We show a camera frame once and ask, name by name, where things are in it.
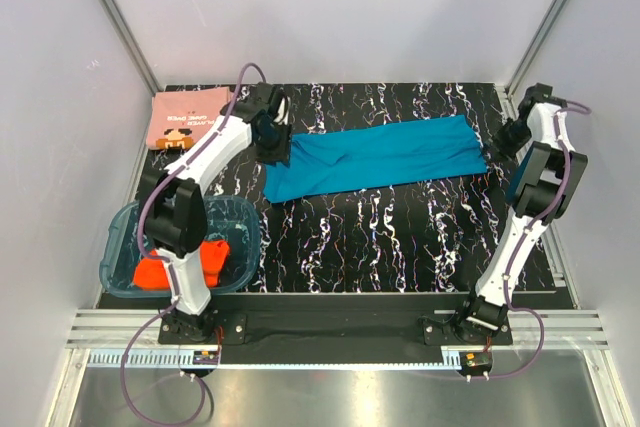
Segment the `blue t-shirt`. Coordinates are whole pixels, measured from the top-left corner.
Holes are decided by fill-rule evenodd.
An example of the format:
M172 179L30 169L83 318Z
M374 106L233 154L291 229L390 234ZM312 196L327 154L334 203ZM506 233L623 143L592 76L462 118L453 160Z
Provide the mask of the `blue t-shirt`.
M271 203L283 203L486 172L480 142L458 115L296 134L289 164L266 167L263 195Z

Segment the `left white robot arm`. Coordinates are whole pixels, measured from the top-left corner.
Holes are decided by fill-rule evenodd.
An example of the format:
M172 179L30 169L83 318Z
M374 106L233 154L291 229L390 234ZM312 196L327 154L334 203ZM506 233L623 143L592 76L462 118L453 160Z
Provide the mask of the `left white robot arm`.
M143 257L159 260L167 275L167 329L197 342L217 331L200 254L208 229L203 194L223 168L250 147L258 162L287 166L292 141L288 117L284 90L260 82L242 101L234 93L213 126L178 160L143 173L137 242Z

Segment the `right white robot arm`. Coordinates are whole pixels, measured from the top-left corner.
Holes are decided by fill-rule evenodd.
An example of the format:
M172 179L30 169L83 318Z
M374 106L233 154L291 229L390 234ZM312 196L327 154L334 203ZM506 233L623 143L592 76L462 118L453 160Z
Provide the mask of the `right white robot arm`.
M508 220L485 282L489 299L497 300L506 313L535 313L513 305L518 278L539 238L568 209L588 165L588 157L569 139L570 113L588 115L591 109L536 83L526 89L517 117L492 138L492 149L503 158L514 160L527 150L507 190Z

